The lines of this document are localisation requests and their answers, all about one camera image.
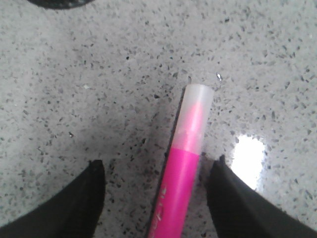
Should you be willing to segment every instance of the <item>speckled floor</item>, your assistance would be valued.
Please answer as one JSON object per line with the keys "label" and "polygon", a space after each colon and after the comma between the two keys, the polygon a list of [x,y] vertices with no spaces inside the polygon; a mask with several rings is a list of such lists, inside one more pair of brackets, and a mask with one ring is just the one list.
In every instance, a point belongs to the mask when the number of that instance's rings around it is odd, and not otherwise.
{"label": "speckled floor", "polygon": [[223,153],[317,230],[316,6],[96,0],[54,11],[0,1],[0,225],[102,159],[96,237],[144,237],[182,89],[213,86],[219,72],[182,237],[217,237],[202,181]]}

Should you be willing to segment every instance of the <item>highlighter cap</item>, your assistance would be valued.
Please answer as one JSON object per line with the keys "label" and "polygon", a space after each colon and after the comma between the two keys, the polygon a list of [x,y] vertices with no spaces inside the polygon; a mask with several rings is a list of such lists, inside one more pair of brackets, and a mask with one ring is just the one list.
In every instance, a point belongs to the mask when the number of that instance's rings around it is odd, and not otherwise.
{"label": "highlighter cap", "polygon": [[214,91],[202,84],[186,86],[172,148],[200,155]]}

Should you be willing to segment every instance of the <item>translucent cap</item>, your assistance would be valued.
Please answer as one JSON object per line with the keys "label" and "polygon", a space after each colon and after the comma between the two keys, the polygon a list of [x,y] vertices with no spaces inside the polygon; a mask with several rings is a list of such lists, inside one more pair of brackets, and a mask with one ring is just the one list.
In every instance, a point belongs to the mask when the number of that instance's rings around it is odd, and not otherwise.
{"label": "translucent cap", "polygon": [[200,155],[212,99],[211,88],[202,84],[186,86],[172,148]]}

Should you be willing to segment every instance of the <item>highlighter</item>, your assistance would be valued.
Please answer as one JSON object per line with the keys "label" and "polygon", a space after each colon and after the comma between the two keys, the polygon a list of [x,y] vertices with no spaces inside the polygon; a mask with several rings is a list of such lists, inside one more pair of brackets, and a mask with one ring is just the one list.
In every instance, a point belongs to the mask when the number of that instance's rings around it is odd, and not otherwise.
{"label": "highlighter", "polygon": [[180,238],[190,201],[213,90],[186,86],[148,238]]}

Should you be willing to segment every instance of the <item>pink marker barrel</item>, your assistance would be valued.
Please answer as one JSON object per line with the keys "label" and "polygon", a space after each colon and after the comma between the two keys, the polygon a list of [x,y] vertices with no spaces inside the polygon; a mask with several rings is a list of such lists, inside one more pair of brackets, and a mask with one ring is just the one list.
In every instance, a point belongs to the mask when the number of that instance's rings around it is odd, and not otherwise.
{"label": "pink marker barrel", "polygon": [[196,176],[213,90],[186,87],[148,238],[180,238]]}

